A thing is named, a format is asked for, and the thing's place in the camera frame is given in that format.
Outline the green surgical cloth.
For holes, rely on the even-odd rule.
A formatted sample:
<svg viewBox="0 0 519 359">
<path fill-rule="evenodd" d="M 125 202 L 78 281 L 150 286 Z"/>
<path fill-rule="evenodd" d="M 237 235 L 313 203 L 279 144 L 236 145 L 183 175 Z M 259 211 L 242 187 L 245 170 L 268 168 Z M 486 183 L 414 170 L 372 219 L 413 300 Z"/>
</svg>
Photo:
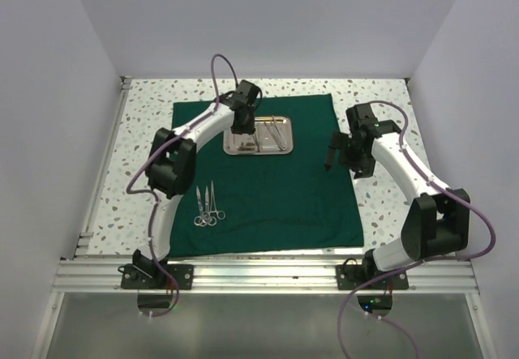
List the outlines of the green surgical cloth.
<svg viewBox="0 0 519 359">
<path fill-rule="evenodd" d="M 324 167 L 329 140 L 339 129 L 332 96 L 267 98 L 258 114 L 290 118 L 293 151 L 231 156 L 224 152 L 222 135 L 206 143 L 197 154 L 194 183 L 174 217 L 170 256 L 363 246 L 350 173 L 338 165 Z M 204 206 L 211 182 L 226 218 L 199 227 L 195 188 Z"/>
</svg>

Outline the steel ring forceps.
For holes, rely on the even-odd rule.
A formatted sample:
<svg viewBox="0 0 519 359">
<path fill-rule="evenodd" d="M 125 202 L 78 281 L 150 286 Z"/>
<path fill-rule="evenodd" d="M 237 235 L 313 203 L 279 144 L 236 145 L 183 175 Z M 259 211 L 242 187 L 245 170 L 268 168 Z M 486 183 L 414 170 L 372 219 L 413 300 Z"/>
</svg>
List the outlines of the steel ring forceps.
<svg viewBox="0 0 519 359">
<path fill-rule="evenodd" d="M 217 207 L 217 200 L 216 200 L 216 193 L 215 193 L 215 186 L 214 182 L 211 182 L 210 186 L 210 212 L 218 219 L 218 220 L 224 220 L 226 218 L 226 214 L 224 211 L 220 210 Z"/>
<path fill-rule="evenodd" d="M 214 226 L 217 224 L 217 218 L 212 215 L 211 211 L 211 199 L 209 194 L 208 187 L 205 188 L 204 193 L 204 214 L 203 214 L 203 222 L 208 226 Z"/>
</svg>

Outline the steel surgical scissors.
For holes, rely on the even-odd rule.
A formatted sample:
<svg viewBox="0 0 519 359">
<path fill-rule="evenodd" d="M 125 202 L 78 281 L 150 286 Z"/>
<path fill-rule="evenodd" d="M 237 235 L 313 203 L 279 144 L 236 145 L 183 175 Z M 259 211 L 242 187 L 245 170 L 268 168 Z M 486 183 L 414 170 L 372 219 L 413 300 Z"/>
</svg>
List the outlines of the steel surgical scissors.
<svg viewBox="0 0 519 359">
<path fill-rule="evenodd" d="M 204 206 L 202 204 L 202 197 L 201 197 L 200 189 L 198 186 L 195 188 L 195 197 L 196 197 L 197 208 L 198 208 L 199 213 L 194 219 L 194 224 L 199 227 L 204 227 L 208 223 L 206 221 L 205 210 L 204 210 Z"/>
</svg>

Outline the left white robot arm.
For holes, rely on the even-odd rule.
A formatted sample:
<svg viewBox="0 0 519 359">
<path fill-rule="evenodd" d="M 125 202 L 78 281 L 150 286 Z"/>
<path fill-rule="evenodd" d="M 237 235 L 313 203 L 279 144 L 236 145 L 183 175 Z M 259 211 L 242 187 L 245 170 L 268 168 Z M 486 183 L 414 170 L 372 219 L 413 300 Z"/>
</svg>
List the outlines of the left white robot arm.
<svg viewBox="0 0 519 359">
<path fill-rule="evenodd" d="M 150 288 L 160 288 L 172 278 L 166 266 L 170 234 L 179 202 L 194 181 L 198 151 L 224 130 L 254 134 L 255 111 L 262 100 L 261 89 L 243 80 L 191 121 L 155 134 L 147 161 L 127 187 L 128 194 L 147 193 L 154 199 L 147 245 L 132 255 L 133 267 Z"/>
</svg>

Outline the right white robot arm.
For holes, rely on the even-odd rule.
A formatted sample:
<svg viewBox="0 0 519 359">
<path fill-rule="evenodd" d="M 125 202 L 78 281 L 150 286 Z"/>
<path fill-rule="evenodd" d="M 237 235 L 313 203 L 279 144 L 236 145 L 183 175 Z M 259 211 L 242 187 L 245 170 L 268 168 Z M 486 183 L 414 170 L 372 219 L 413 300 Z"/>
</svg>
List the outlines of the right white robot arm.
<svg viewBox="0 0 519 359">
<path fill-rule="evenodd" d="M 464 250 L 469 240 L 469 195 L 437 179 L 408 148 L 405 129 L 393 120 L 380 121 L 370 103 L 355 105 L 345 113 L 349 130 L 332 133 L 324 167 L 331 169 L 338 163 L 359 179 L 372 177 L 375 166 L 381 164 L 410 208 L 400 237 L 367 251 L 360 263 L 344 262 L 339 276 L 352 284 L 379 288 L 391 271 Z"/>
</svg>

